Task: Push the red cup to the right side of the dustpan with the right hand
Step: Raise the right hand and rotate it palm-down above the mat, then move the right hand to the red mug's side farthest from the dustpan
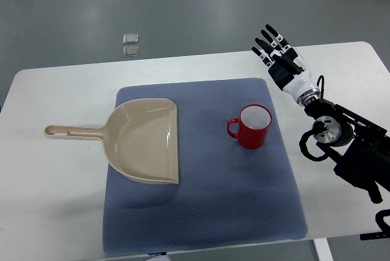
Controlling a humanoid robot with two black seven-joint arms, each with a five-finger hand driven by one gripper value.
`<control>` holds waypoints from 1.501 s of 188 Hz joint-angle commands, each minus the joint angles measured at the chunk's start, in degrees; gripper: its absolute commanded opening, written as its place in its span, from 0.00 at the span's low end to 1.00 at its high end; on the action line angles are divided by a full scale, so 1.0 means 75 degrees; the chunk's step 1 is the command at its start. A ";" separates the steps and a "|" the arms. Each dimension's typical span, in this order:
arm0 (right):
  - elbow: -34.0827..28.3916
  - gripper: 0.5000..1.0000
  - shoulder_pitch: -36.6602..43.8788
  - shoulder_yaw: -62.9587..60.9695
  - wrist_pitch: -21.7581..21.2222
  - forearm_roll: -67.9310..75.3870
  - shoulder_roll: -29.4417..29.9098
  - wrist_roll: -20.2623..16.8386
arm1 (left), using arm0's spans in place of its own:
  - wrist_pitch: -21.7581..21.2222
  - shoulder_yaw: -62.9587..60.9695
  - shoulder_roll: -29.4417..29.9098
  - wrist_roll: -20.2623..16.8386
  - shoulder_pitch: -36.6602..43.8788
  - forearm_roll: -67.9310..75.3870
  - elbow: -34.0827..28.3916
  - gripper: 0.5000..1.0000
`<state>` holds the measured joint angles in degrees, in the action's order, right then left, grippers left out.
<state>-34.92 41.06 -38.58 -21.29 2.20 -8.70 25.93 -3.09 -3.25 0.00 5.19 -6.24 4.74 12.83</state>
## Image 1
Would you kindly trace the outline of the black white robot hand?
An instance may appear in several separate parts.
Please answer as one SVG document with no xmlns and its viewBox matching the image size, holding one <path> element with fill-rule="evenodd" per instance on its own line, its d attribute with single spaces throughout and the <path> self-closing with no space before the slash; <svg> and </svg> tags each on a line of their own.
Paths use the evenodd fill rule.
<svg viewBox="0 0 390 261">
<path fill-rule="evenodd" d="M 261 30 L 262 39 L 252 51 L 267 67 L 268 73 L 281 91 L 292 96 L 299 106 L 307 106 L 321 97 L 319 87 L 311 80 L 311 71 L 298 51 L 271 25 Z"/>
</svg>

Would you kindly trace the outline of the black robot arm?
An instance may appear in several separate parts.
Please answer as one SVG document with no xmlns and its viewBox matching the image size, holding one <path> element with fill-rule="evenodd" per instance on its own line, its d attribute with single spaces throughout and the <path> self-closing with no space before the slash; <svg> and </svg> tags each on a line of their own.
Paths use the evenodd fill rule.
<svg viewBox="0 0 390 261">
<path fill-rule="evenodd" d="M 301 153 L 314 162 L 332 159 L 333 171 L 350 185 L 366 190 L 371 202 L 382 203 L 380 187 L 389 189 L 389 136 L 387 130 L 351 110 L 324 99 L 325 79 L 319 93 L 304 102 L 314 119 L 300 141 Z"/>
</svg>

